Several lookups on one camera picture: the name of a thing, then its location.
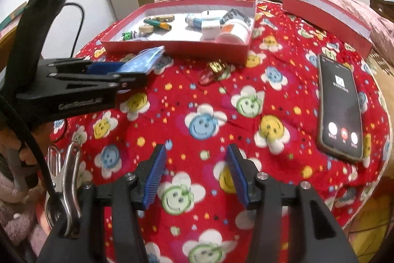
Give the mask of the white earbuds case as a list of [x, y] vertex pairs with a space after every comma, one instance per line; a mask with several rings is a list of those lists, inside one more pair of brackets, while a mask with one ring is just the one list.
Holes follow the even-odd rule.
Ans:
[[205, 10], [201, 12], [201, 19], [204, 20], [221, 20], [225, 14], [227, 14], [227, 10], [224, 9], [214, 9], [214, 10]]

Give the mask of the red shallow box tray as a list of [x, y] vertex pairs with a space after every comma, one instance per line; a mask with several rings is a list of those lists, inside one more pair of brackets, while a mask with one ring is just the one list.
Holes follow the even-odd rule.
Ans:
[[[225, 63], [243, 64], [247, 61], [251, 37], [247, 45], [216, 43], [215, 40], [202, 40], [201, 30], [189, 27], [185, 22], [188, 14], [201, 16], [205, 10], [237, 9], [250, 17], [251, 30], [254, 28], [256, 3], [241, 0], [173, 0], [151, 3], [140, 7], [126, 18], [119, 21], [101, 38], [101, 43], [109, 53], [138, 53], [144, 49], [164, 46], [168, 55], [199, 57], [208, 61], [221, 60]], [[139, 26], [144, 25], [144, 19], [152, 16], [173, 15], [175, 19], [169, 24], [171, 31], [155, 27], [154, 33], [143, 36]], [[122, 41], [124, 32], [136, 31], [138, 37], [147, 37], [149, 41]]]

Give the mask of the blue correction tape dispenser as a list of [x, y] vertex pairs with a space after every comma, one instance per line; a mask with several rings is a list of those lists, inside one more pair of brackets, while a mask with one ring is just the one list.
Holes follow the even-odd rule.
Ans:
[[149, 74], [165, 53], [165, 47], [153, 47], [141, 51], [137, 56], [117, 68], [116, 73]]

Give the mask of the grey plastic plate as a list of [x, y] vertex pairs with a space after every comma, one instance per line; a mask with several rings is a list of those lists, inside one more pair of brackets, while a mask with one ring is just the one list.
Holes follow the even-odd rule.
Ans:
[[231, 19], [238, 19], [243, 21], [248, 27], [252, 26], [252, 21], [250, 17], [246, 16], [244, 13], [237, 9], [229, 10], [221, 19], [220, 24], [224, 25], [226, 22], [230, 21]]

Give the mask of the grey curved plastic piece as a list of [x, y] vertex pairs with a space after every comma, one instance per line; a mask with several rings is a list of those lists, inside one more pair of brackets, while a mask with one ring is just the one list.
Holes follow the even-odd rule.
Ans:
[[129, 39], [128, 41], [149, 41], [147, 37], [137, 37], [133, 39]]

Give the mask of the red shiny small trinket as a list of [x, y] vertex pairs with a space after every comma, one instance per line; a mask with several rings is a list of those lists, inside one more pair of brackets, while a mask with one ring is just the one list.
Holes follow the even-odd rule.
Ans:
[[211, 61], [201, 71], [198, 82], [201, 86], [207, 86], [220, 77], [227, 69], [227, 64], [221, 60]]

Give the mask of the green battery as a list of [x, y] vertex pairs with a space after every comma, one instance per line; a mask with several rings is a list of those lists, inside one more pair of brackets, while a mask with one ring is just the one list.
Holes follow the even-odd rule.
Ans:
[[144, 19], [144, 23], [151, 25], [153, 27], [157, 27], [166, 31], [171, 31], [172, 30], [172, 26], [169, 23], [166, 22], [161, 22], [158, 21], [156, 19]]

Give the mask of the wooden block piece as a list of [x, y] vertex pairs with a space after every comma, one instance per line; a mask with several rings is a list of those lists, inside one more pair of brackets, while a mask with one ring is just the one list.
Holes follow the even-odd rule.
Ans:
[[175, 17], [173, 15], [160, 15], [160, 16], [152, 16], [149, 19], [156, 20], [162, 23], [170, 23], [173, 22]]

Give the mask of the white plastic jar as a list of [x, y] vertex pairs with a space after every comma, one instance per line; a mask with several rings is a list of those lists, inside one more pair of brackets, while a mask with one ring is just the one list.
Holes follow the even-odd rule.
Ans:
[[252, 30], [241, 19], [230, 19], [221, 27], [220, 33], [215, 38], [216, 43], [235, 45], [249, 44]]

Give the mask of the red box lid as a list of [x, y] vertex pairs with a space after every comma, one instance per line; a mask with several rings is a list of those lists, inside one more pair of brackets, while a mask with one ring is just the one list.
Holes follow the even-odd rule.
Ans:
[[328, 0], [282, 0], [285, 11], [334, 34], [363, 59], [372, 49], [371, 29], [355, 15]]

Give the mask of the green monster keychain figure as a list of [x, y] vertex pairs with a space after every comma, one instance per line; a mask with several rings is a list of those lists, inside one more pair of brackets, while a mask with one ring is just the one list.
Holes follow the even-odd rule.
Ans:
[[139, 35], [139, 33], [136, 31], [124, 32], [121, 35], [121, 40], [122, 41], [130, 41], [130, 40], [137, 38], [138, 35]]

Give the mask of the silver metal carabiner clip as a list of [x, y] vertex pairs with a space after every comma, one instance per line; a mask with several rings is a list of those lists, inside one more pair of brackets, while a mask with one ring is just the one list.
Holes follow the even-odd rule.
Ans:
[[82, 214], [77, 185], [80, 155], [80, 145], [74, 141], [68, 145], [64, 157], [55, 145], [48, 148], [47, 165], [55, 197], [46, 194], [44, 213], [51, 228], [61, 216], [66, 219], [66, 227], [61, 232], [65, 237], [73, 235]]

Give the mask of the black smartphone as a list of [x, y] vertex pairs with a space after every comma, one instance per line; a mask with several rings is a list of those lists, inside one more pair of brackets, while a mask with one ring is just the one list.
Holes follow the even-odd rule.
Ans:
[[363, 158], [363, 132], [357, 88], [351, 70], [327, 56], [316, 59], [319, 76], [319, 150], [349, 162]]

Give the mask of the red smiley flower blanket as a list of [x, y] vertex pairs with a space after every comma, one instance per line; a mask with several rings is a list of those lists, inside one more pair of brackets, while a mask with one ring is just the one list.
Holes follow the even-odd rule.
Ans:
[[[363, 160], [351, 164], [320, 152], [316, 59], [350, 68], [361, 100]], [[361, 56], [332, 33], [256, 3], [244, 65], [229, 65], [207, 86], [203, 61], [164, 57], [147, 86], [120, 97], [114, 109], [55, 122], [60, 150], [82, 147], [80, 178], [113, 182], [158, 144], [167, 163], [158, 195], [139, 224], [150, 262], [243, 262], [252, 213], [236, 197], [225, 163], [228, 145], [287, 184], [308, 181], [341, 226], [361, 210], [391, 153], [385, 100]]]

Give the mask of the blue plastic hook piece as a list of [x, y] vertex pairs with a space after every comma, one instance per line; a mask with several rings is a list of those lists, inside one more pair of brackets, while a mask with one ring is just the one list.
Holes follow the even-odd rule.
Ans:
[[194, 13], [188, 14], [185, 18], [185, 22], [188, 24], [188, 26], [197, 30], [202, 29], [203, 21], [204, 19], [200, 15]]

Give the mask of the round wooden tape roll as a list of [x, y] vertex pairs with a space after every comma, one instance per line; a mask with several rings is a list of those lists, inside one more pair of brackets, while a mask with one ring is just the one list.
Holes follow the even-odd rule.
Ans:
[[139, 32], [141, 35], [146, 36], [154, 33], [155, 27], [153, 25], [144, 24], [139, 26]]

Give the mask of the white power adapter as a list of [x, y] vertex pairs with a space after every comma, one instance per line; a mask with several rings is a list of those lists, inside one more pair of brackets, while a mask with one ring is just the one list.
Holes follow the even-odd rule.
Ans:
[[201, 23], [202, 40], [212, 41], [220, 35], [220, 20], [205, 20]]

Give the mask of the dark wooden headboard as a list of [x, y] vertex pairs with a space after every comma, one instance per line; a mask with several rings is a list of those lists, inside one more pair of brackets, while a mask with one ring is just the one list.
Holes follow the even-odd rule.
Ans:
[[394, 2], [387, 0], [369, 0], [369, 6], [382, 17], [394, 22]]

